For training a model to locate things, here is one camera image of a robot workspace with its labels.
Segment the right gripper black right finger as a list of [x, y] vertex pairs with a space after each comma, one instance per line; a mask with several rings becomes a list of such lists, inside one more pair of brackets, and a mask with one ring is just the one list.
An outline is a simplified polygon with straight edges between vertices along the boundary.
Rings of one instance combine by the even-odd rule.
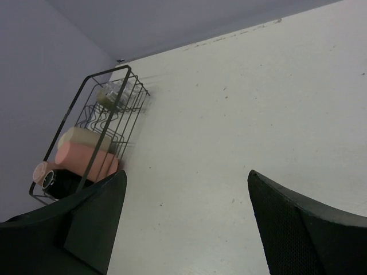
[[248, 191], [271, 274], [366, 274], [366, 217], [252, 170]]

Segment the tall salmon pink cup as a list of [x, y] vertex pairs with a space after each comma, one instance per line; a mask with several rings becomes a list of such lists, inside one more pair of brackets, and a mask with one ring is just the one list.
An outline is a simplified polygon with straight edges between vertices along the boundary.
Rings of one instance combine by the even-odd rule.
[[[94, 153], [94, 148], [73, 142], [65, 142], [57, 151], [54, 162], [79, 176], [83, 176]], [[98, 150], [87, 179], [97, 182], [117, 172], [115, 155]]]

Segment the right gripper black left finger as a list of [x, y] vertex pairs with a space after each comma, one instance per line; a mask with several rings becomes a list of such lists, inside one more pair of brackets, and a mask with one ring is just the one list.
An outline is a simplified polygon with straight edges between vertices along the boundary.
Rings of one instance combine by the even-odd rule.
[[116, 172], [1, 223], [1, 274], [106, 274], [127, 187]]

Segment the pink mug with handle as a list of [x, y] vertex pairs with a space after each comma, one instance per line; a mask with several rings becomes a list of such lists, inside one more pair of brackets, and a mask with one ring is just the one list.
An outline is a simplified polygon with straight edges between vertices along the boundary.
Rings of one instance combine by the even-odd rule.
[[56, 163], [50, 163], [46, 161], [41, 162], [40, 164], [37, 165], [37, 167], [35, 168], [33, 172], [33, 176], [32, 176], [33, 182], [41, 186], [46, 174], [50, 170], [55, 170], [59, 168], [60, 167]]

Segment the clear glass cup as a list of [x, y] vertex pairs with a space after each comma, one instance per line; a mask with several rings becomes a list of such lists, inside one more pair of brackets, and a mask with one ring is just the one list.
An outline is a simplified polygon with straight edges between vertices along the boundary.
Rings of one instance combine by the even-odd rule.
[[125, 105], [131, 104], [140, 93], [141, 89], [142, 85], [140, 83], [134, 84], [133, 82], [128, 81], [120, 97], [120, 102]]
[[123, 80], [110, 81], [105, 84], [103, 88], [103, 93], [107, 97], [116, 97], [121, 89]]

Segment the black mug cream inside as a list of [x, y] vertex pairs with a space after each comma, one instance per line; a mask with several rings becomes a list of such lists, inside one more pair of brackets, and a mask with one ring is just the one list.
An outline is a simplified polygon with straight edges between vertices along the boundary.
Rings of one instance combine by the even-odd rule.
[[63, 199], [74, 194], [82, 177], [65, 169], [50, 170], [42, 182], [42, 189], [54, 199]]

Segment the beige cup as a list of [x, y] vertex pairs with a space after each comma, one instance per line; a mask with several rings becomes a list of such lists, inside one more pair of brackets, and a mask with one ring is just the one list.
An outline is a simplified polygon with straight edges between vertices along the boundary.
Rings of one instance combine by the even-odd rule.
[[89, 129], [71, 127], [67, 130], [59, 139], [57, 144], [57, 150], [62, 147], [66, 142], [72, 142], [76, 144], [81, 144], [91, 148], [96, 148], [97, 143], [101, 137], [101, 134], [93, 132]]

